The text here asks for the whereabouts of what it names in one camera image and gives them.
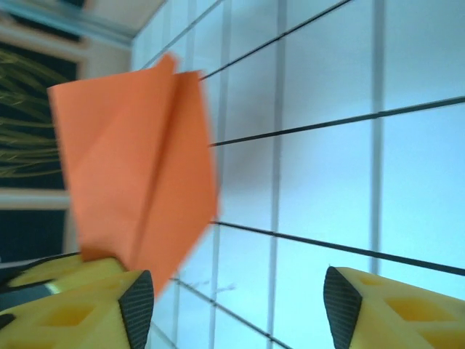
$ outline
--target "grout line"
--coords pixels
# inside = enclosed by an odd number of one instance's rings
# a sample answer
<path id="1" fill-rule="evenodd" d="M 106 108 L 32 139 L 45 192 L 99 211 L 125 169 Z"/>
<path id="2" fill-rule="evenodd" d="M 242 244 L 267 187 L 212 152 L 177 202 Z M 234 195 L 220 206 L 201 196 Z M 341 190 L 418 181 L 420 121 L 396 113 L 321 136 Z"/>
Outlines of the grout line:
<path id="1" fill-rule="evenodd" d="M 384 108 L 384 31 L 385 2 L 373 2 L 373 113 Z M 371 158 L 371 217 L 370 248 L 380 251 L 381 243 L 381 191 L 383 176 L 383 119 L 372 121 L 372 158 Z M 370 259 L 370 273 L 379 274 L 378 258 Z"/>
<path id="2" fill-rule="evenodd" d="M 282 38 L 286 37 L 287 35 L 292 34 L 293 32 L 305 27 L 306 25 L 309 25 L 310 23 L 315 22 L 316 20 L 319 20 L 320 18 L 332 13 L 332 11 L 336 11 L 337 9 L 344 6 L 345 4 L 350 3 L 351 1 L 353 1 L 353 0 L 343 0 L 343 1 L 338 2 L 337 4 L 334 4 L 333 6 L 325 9 L 324 11 L 322 11 L 322 12 L 318 13 L 317 15 L 309 18 L 308 20 L 305 20 L 304 22 L 296 25 L 295 27 L 289 29 L 288 31 L 285 31 L 285 32 L 281 33 L 280 35 L 276 36 L 275 38 L 261 44 L 260 46 L 257 46 L 255 49 L 253 49 L 253 50 L 245 53 L 244 55 L 236 58 L 235 60 L 232 60 L 231 62 L 223 65 L 222 67 L 216 69 L 215 71 L 211 72 L 210 74 L 205 75 L 203 77 L 203 79 L 208 79 L 209 77 L 211 77 L 211 76 L 213 76 L 215 74 L 218 74 L 220 71 L 223 71 L 224 69 L 229 68 L 231 65 L 239 63 L 241 60 L 244 60 L 247 57 L 252 56 L 254 53 L 257 53 L 261 49 L 264 49 L 265 47 L 268 47 L 269 45 L 275 43 L 276 41 L 281 40 Z"/>
<path id="3" fill-rule="evenodd" d="M 210 146 L 211 147 L 218 147 L 218 146 L 221 146 L 221 145 L 228 145 L 228 144 L 233 144 L 233 143 L 247 142 L 249 140 L 260 140 L 262 138 L 276 137 L 276 136 L 281 136 L 281 135 L 289 135 L 291 133 L 310 131 L 312 129 L 323 129 L 325 127 L 332 127 L 332 126 L 339 126 L 339 125 L 344 125 L 344 124 L 351 124 L 353 122 L 368 121 L 368 120 L 374 120 L 374 119 L 377 119 L 377 118 L 386 118 L 388 116 L 396 116 L 396 115 L 400 115 L 400 114 L 414 113 L 416 111 L 426 111 L 428 109 L 434 109 L 434 108 L 440 108 L 440 107 L 448 107 L 448 106 L 451 106 L 451 105 L 457 105 L 457 104 L 462 104 L 462 103 L 465 103 L 465 96 L 448 98 L 448 99 L 444 99 L 444 100 L 436 100 L 434 102 L 423 103 L 423 104 L 418 104 L 418 105 L 411 105 L 411 106 L 408 106 L 408 107 L 389 109 L 387 111 L 379 111 L 378 113 L 369 113 L 369 114 L 364 114 L 364 115 L 359 115 L 359 116 L 351 116 L 351 117 L 345 118 L 345 119 L 339 119 L 339 120 L 335 120 L 335 121 L 328 121 L 328 122 L 323 122 L 323 123 L 320 123 L 320 124 L 310 124 L 310 125 L 307 125 L 307 126 L 295 127 L 293 129 L 284 129 L 282 131 L 277 131 L 277 132 L 268 132 L 268 133 L 262 133 L 260 135 L 236 138 L 236 139 L 233 139 L 233 140 L 225 140 L 223 142 L 217 142 L 217 143 L 210 144 Z"/>
<path id="4" fill-rule="evenodd" d="M 281 33 L 286 29 L 286 0 L 276 0 L 278 3 L 277 29 Z M 284 97 L 284 68 L 285 68 L 285 47 L 284 39 L 276 44 L 276 80 L 275 80 L 275 125 L 274 130 L 280 131 L 283 128 L 283 97 Z M 271 230 L 278 230 L 279 227 L 279 199 L 280 199 L 280 157 L 281 157 L 281 137 L 273 139 L 273 164 L 272 164 L 272 206 L 271 206 Z M 271 236 L 270 240 L 270 275 L 268 281 L 268 319 L 267 331 L 273 336 L 275 328 L 275 303 L 276 303 L 276 270 L 278 265 L 278 238 Z M 273 341 L 267 342 L 267 349 L 272 349 Z"/>
<path id="5" fill-rule="evenodd" d="M 206 9 L 200 16 L 191 22 L 181 33 L 179 33 L 174 39 L 172 39 L 163 49 L 160 50 L 155 56 L 146 62 L 141 69 L 150 67 L 161 55 L 168 51 L 173 45 L 175 45 L 184 35 L 186 35 L 190 29 L 194 28 L 203 18 L 205 18 L 211 11 L 213 11 L 218 5 L 224 0 L 215 1 L 208 9 Z"/>
<path id="6" fill-rule="evenodd" d="M 430 269 L 430 270 L 435 270 L 435 271 L 441 271 L 443 273 L 465 276 L 465 269 L 453 267 L 451 265 L 444 265 L 444 264 L 439 264 L 435 262 L 427 262 L 426 260 L 416 260 L 413 258 L 397 256 L 395 254 L 375 252 L 369 249 L 360 249 L 358 247 L 334 244 L 334 243 L 327 242 L 327 241 L 314 240 L 313 238 L 302 238 L 300 236 L 282 234 L 282 233 L 277 233 L 271 230 L 247 227 L 245 225 L 238 225 L 238 224 L 232 224 L 232 223 L 226 223 L 226 222 L 214 222 L 214 224 L 217 224 L 223 227 L 246 230 L 252 233 L 258 233 L 258 234 L 263 234 L 267 236 L 276 236 L 277 238 L 283 238 L 285 240 L 302 242 L 304 244 L 309 244 L 309 245 L 314 245 L 314 246 L 321 246 L 321 247 L 325 247 L 328 249 L 335 249 L 338 251 L 360 254 L 362 256 L 375 257 L 375 258 L 380 258 L 382 260 L 390 260 L 392 262 L 408 264 L 408 265 L 412 265 L 415 267 L 420 267 L 420 268 L 425 268 L 425 269 Z"/>
<path id="7" fill-rule="evenodd" d="M 228 60 L 230 54 L 230 0 L 225 1 L 223 7 L 223 25 L 222 25 L 222 47 L 221 47 L 221 60 L 222 63 Z M 219 140 L 223 140 L 226 135 L 226 108 L 227 108 L 227 85 L 228 85 L 228 71 L 224 71 L 220 75 L 219 85 L 219 107 L 218 107 L 218 130 L 217 137 Z M 218 189 L 221 190 L 223 182 L 223 171 L 225 166 L 225 150 L 219 148 L 218 150 Z M 217 289 L 218 289 L 218 272 L 219 272 L 219 243 L 220 243 L 221 228 L 219 226 L 214 227 L 214 240 L 213 240 L 213 267 L 211 276 L 211 298 L 216 301 Z M 217 322 L 217 307 L 211 307 L 210 313 L 210 341 L 209 349 L 214 349 L 215 346 L 215 332 Z"/>
<path id="8" fill-rule="evenodd" d="M 231 311 L 230 309 L 226 308 L 225 306 L 223 305 L 220 305 L 217 303 L 216 300 L 213 300 L 211 298 L 208 298 L 206 295 L 204 295 L 203 293 L 199 292 L 197 289 L 194 289 L 193 287 L 189 286 L 188 284 L 186 284 L 185 282 L 183 281 L 179 281 L 179 284 L 181 285 L 181 287 L 183 289 L 186 289 L 187 291 L 193 293 L 194 295 L 196 295 L 197 297 L 201 298 L 202 300 L 210 303 L 213 305 L 214 308 L 217 308 L 217 309 L 220 309 L 222 312 L 226 313 L 227 315 L 233 317 L 235 320 L 241 322 L 242 324 L 246 325 L 247 327 L 249 327 L 250 329 L 253 329 L 255 332 L 258 332 L 259 334 L 261 334 L 262 336 L 265 336 L 266 338 L 269 338 L 272 342 L 280 345 L 281 347 L 285 348 L 285 349 L 292 349 L 291 347 L 289 347 L 287 344 L 285 344 L 284 342 L 281 342 L 280 340 L 278 340 L 277 338 L 273 337 L 272 335 L 270 335 L 269 333 L 266 333 L 265 331 L 263 331 L 262 329 L 260 329 L 258 326 L 255 326 L 253 323 L 251 323 L 250 321 L 247 321 L 246 319 L 244 319 L 242 316 L 239 316 L 238 314 L 234 313 L 233 311 Z"/>

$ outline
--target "white tile wall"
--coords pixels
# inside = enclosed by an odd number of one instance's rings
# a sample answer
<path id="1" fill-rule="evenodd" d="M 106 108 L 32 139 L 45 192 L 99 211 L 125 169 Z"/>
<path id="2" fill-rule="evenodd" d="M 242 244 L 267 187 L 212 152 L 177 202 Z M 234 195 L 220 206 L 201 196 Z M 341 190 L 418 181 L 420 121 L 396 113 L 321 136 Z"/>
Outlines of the white tile wall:
<path id="1" fill-rule="evenodd" d="M 386 108 L 465 95 L 465 1 L 387 2 Z"/>
<path id="2" fill-rule="evenodd" d="M 371 123 L 283 136 L 279 231 L 369 248 Z"/>
<path id="3" fill-rule="evenodd" d="M 278 34 L 278 0 L 230 2 L 230 60 L 244 55 Z"/>
<path id="4" fill-rule="evenodd" d="M 194 69 L 205 74 L 222 63 L 223 8 L 223 3 L 216 6 L 195 26 Z"/>
<path id="5" fill-rule="evenodd" d="M 308 20 L 338 3 L 338 0 L 291 0 L 287 1 L 286 29 Z"/>
<path id="6" fill-rule="evenodd" d="M 163 49 L 163 26 L 165 23 L 165 12 L 158 11 L 147 24 L 149 42 L 147 42 L 147 60 L 155 57 Z"/>
<path id="7" fill-rule="evenodd" d="M 217 310 L 216 328 L 215 348 L 266 349 L 267 347 L 266 337 L 237 322 L 221 310 Z"/>
<path id="8" fill-rule="evenodd" d="M 195 18 L 202 15 L 209 7 L 218 1 L 215 0 L 194 0 L 195 2 Z"/>
<path id="9" fill-rule="evenodd" d="M 275 104 L 280 102 L 285 129 L 371 113 L 374 1 L 350 1 L 288 35 L 283 63 L 277 62 L 277 44 L 271 44 L 203 81 L 211 141 L 274 131 Z M 290 29 L 338 1 L 286 3 L 286 29 Z M 465 3 L 386 3 L 384 108 L 462 96 Z M 277 35 L 278 0 L 168 0 L 134 40 L 132 69 L 152 60 L 212 5 L 171 48 L 182 61 L 181 70 L 214 72 Z M 276 93 L 278 63 L 284 64 L 283 96 Z M 221 114 L 220 102 L 225 103 Z M 464 108 L 457 105 L 384 119 L 383 252 L 465 268 L 460 235 L 465 228 L 461 219 Z M 281 137 L 280 233 L 370 248 L 371 125 L 364 121 Z M 217 164 L 222 173 L 219 220 L 271 229 L 274 141 L 266 138 L 214 149 L 223 155 Z M 219 304 L 266 330 L 271 238 L 220 230 L 219 240 L 212 228 L 206 231 L 180 268 L 180 278 L 210 297 L 211 278 L 217 271 Z M 214 265 L 216 252 L 218 265 Z M 278 239 L 273 336 L 292 348 L 332 348 L 322 297 L 326 268 L 368 270 L 369 261 Z M 454 297 L 465 291 L 462 277 L 395 262 L 381 261 L 380 274 Z M 170 338 L 176 299 L 172 285 L 155 306 L 154 322 Z M 211 309 L 209 302 L 181 287 L 178 348 L 209 348 L 213 335 L 214 349 L 266 348 L 264 336 L 220 310 L 211 333 Z"/>
<path id="10" fill-rule="evenodd" d="M 371 7 L 352 1 L 286 37 L 285 129 L 371 112 Z"/>
<path id="11" fill-rule="evenodd" d="M 269 236 L 220 228 L 217 301 L 262 329 L 267 328 L 269 259 Z"/>
<path id="12" fill-rule="evenodd" d="M 209 107 L 211 142 L 219 142 L 219 96 L 221 95 L 221 74 L 202 81 L 206 102 Z"/>
<path id="13" fill-rule="evenodd" d="M 384 252 L 465 268 L 464 117 L 456 105 L 385 120 Z"/>
<path id="14" fill-rule="evenodd" d="M 176 284 L 171 282 L 164 289 L 160 297 L 155 300 L 155 305 L 153 306 L 152 321 L 170 340 L 173 339 L 175 297 Z"/>
<path id="15" fill-rule="evenodd" d="M 275 44 L 228 69 L 226 140 L 274 130 L 275 72 Z"/>
<path id="16" fill-rule="evenodd" d="M 174 54 L 179 60 L 178 71 L 179 72 L 186 71 L 187 70 L 187 67 L 186 67 L 187 36 L 183 36 L 178 41 L 176 41 L 174 45 L 169 48 L 169 51 L 172 54 Z"/>
<path id="17" fill-rule="evenodd" d="M 208 296 L 211 294 L 213 240 L 214 228 L 210 227 L 187 257 L 179 272 L 182 281 Z"/>
<path id="18" fill-rule="evenodd" d="M 171 0 L 169 41 L 176 38 L 189 25 L 190 0 Z"/>
<path id="19" fill-rule="evenodd" d="M 179 294 L 179 349 L 208 348 L 211 306 L 185 289 Z"/>
<path id="20" fill-rule="evenodd" d="M 138 71 L 146 63 L 144 56 L 145 32 L 139 33 L 132 43 L 131 70 Z"/>
<path id="21" fill-rule="evenodd" d="M 221 220 L 271 228 L 272 140 L 225 145 Z"/>

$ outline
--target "black line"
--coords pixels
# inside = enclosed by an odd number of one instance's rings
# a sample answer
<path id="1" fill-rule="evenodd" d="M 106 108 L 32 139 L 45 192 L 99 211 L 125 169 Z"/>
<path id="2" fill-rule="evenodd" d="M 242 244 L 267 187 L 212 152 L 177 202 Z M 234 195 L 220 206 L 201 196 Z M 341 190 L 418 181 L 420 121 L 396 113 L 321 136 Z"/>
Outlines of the black line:
<path id="1" fill-rule="evenodd" d="M 217 143 L 210 144 L 210 146 L 211 147 L 218 147 L 220 145 L 228 145 L 228 144 L 233 144 L 233 143 L 247 142 L 249 140 L 260 140 L 262 138 L 289 135 L 291 133 L 310 131 L 312 129 L 322 129 L 322 128 L 325 128 L 325 127 L 332 127 L 332 126 L 351 124 L 353 122 L 374 120 L 374 119 L 377 119 L 377 118 L 385 118 L 385 117 L 388 117 L 388 116 L 396 116 L 396 115 L 405 114 L 405 113 L 412 113 L 412 112 L 416 112 L 416 111 L 426 111 L 428 109 L 439 108 L 439 107 L 447 107 L 447 106 L 450 106 L 450 105 L 456 105 L 456 104 L 462 104 L 462 103 L 465 103 L 465 96 L 454 97 L 454 98 L 449 98 L 449 99 L 445 99 L 445 100 L 438 100 L 438 101 L 424 103 L 424 104 L 412 105 L 412 106 L 408 106 L 408 107 L 390 109 L 388 111 L 380 111 L 378 113 L 369 113 L 369 114 L 360 115 L 360 116 L 352 116 L 352 117 L 349 117 L 349 118 L 346 118 L 346 119 L 339 119 L 339 120 L 335 120 L 335 121 L 322 122 L 320 124 L 312 124 L 312 125 L 307 125 L 307 126 L 302 126 L 302 127 L 295 127 L 293 129 L 284 129 L 284 130 L 281 130 L 281 131 L 262 133 L 260 135 L 236 138 L 234 140 L 225 140 L 225 141 L 222 141 L 222 142 L 217 142 Z"/>
<path id="2" fill-rule="evenodd" d="M 222 63 L 229 59 L 230 55 L 230 37 L 231 37 L 231 3 L 230 0 L 226 0 L 223 6 L 223 24 L 222 24 L 222 45 L 221 45 L 221 60 Z M 223 140 L 226 134 L 226 109 L 227 109 L 227 85 L 228 85 L 227 71 L 223 72 L 219 77 L 219 107 L 218 107 L 218 130 L 217 137 L 219 140 Z M 225 165 L 225 150 L 219 149 L 218 152 L 218 186 L 221 188 L 223 182 L 223 169 Z M 211 271 L 211 298 L 217 299 L 218 289 L 218 270 L 219 270 L 219 226 L 214 227 L 214 240 L 213 240 L 213 261 Z M 209 348 L 214 349 L 215 346 L 215 335 L 217 328 L 217 308 L 211 307 L 210 310 L 210 342 Z"/>
<path id="3" fill-rule="evenodd" d="M 181 33 L 179 33 L 174 39 L 172 39 L 161 51 L 150 59 L 141 69 L 150 67 L 162 54 L 168 51 L 174 44 L 176 44 L 184 35 L 186 35 L 190 29 L 194 28 L 203 18 L 205 18 L 214 8 L 221 4 L 224 0 L 217 0 L 208 9 L 205 10 L 200 16 L 191 22 Z"/>
<path id="4" fill-rule="evenodd" d="M 369 251 L 367 249 L 359 249 L 357 247 L 350 247 L 350 246 L 345 246 L 345 245 L 333 244 L 331 242 L 314 240 L 312 238 L 302 238 L 300 236 L 293 236 L 293 235 L 288 235 L 288 234 L 276 233 L 274 231 L 257 229 L 257 228 L 252 228 L 252 227 L 246 227 L 244 225 L 237 225 L 237 224 L 231 224 L 231 223 L 226 223 L 226 222 L 213 222 L 213 223 L 217 224 L 217 225 L 220 225 L 220 226 L 224 226 L 224 227 L 250 231 L 252 233 L 258 233 L 258 234 L 263 234 L 263 235 L 267 235 L 267 236 L 276 236 L 277 238 L 284 238 L 285 240 L 298 241 L 298 242 L 303 242 L 305 244 L 321 246 L 321 247 L 327 247 L 329 249 L 336 249 L 338 251 L 350 252 L 350 253 L 360 254 L 362 256 L 375 257 L 375 258 L 379 258 L 379 259 L 382 259 L 382 260 L 390 260 L 392 262 L 398 262 L 398 263 L 402 263 L 402 264 L 413 265 L 415 267 L 426 268 L 426 269 L 431 269 L 431 270 L 436 270 L 436 271 L 442 271 L 443 273 L 449 273 L 449 274 L 454 274 L 454 275 L 459 275 L 459 276 L 465 276 L 465 269 L 453 267 L 453 266 L 450 266 L 450 265 L 443 265 L 443 264 L 438 264 L 438 263 L 433 263 L 433 262 L 427 262 L 425 260 L 415 260 L 413 258 L 396 256 L 394 254 L 387 254 L 387 253 L 383 253 L 383 252 Z"/>
<path id="5" fill-rule="evenodd" d="M 304 26 L 306 25 L 309 25 L 310 23 L 312 22 L 315 22 L 316 20 L 319 20 L 321 17 L 324 17 L 326 16 L 327 14 L 331 13 L 332 11 L 335 11 L 337 10 L 339 7 L 342 7 L 344 6 L 345 4 L 348 4 L 349 2 L 351 2 L 352 0 L 343 0 L 343 1 L 340 1 L 338 2 L 337 4 L 327 8 L 326 10 L 318 13 L 317 15 L 309 18 L 308 20 L 305 20 L 304 22 L 296 25 L 295 27 L 289 29 L 288 31 L 284 31 L 283 33 L 281 33 L 280 35 L 276 36 L 275 38 L 265 42 L 264 44 L 261 44 L 260 46 L 254 48 L 253 50 L 245 53 L 244 55 L 236 58 L 235 60 L 232 60 L 231 62 L 223 65 L 222 67 L 216 69 L 215 71 L 212 71 L 210 74 L 207 74 L 203 77 L 203 79 L 208 79 L 209 77 L 215 75 L 215 74 L 218 74 L 220 71 L 223 71 L 224 69 L 226 68 L 229 68 L 231 65 L 234 65 L 236 63 L 239 63 L 241 60 L 244 60 L 246 59 L 247 57 L 249 56 L 252 56 L 254 53 L 257 53 L 258 51 L 260 51 L 261 49 L 264 49 L 265 47 L 268 47 L 269 45 L 275 43 L 276 41 L 278 40 L 281 40 L 282 38 L 284 38 L 285 36 L 289 35 L 289 34 L 292 34 L 294 31 L 297 31 L 301 28 L 303 28 Z"/>
<path id="6" fill-rule="evenodd" d="M 384 109 L 384 23 L 385 3 L 378 0 L 373 3 L 373 73 L 372 73 L 372 111 L 378 113 Z M 383 118 L 372 121 L 371 154 L 371 214 L 370 214 L 370 249 L 380 251 L 381 243 L 381 195 L 383 176 Z M 370 273 L 379 274 L 379 259 L 371 258 Z"/>
<path id="7" fill-rule="evenodd" d="M 204 295 L 203 293 L 199 292 L 197 289 L 194 289 L 193 287 L 189 286 L 188 284 L 182 282 L 181 280 L 178 280 L 179 284 L 184 288 L 186 289 L 187 291 L 189 292 L 192 292 L 193 294 L 195 294 L 197 297 L 201 298 L 202 300 L 210 303 L 211 305 L 213 305 L 213 307 L 217 308 L 217 309 L 220 309 L 221 311 L 223 311 L 224 313 L 226 313 L 227 315 L 233 317 L 235 320 L 241 322 L 242 324 L 246 325 L 247 327 L 249 327 L 250 329 L 253 329 L 255 332 L 258 332 L 259 334 L 261 334 L 262 336 L 265 336 L 266 338 L 269 338 L 272 342 L 274 343 L 277 343 L 279 344 L 281 347 L 285 348 L 285 349 L 292 349 L 291 347 L 289 347 L 287 344 L 281 342 L 280 340 L 278 340 L 277 338 L 274 338 L 272 335 L 270 335 L 269 333 L 267 333 L 266 331 L 263 331 L 262 329 L 260 329 L 259 327 L 255 326 L 253 323 L 251 323 L 250 321 L 247 321 L 246 319 L 244 319 L 242 316 L 239 316 L 238 314 L 234 313 L 233 311 L 229 310 L 228 308 L 224 307 L 223 305 L 220 305 L 218 304 L 215 300 L 211 299 L 211 298 L 208 298 L 206 295 Z"/>

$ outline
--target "orange paper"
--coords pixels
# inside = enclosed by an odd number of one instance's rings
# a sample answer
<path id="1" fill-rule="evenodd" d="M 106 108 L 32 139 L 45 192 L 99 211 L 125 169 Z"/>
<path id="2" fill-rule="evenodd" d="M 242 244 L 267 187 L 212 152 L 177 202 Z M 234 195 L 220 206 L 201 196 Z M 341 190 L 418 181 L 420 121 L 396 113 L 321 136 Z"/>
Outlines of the orange paper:
<path id="1" fill-rule="evenodd" d="M 150 270 L 155 295 L 217 208 L 200 76 L 175 66 L 49 91 L 83 258 Z"/>

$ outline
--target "wall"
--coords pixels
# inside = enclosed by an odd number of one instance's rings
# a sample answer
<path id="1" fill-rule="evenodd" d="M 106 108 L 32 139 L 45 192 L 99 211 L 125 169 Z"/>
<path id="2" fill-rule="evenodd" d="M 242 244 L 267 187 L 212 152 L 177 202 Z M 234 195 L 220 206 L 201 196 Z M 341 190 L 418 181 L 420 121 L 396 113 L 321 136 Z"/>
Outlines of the wall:
<path id="1" fill-rule="evenodd" d="M 132 69 L 168 49 L 205 73 L 222 224 L 155 306 L 154 348 L 332 348 L 329 265 L 463 297 L 462 277 L 352 248 L 465 267 L 464 11 L 168 0 Z"/>

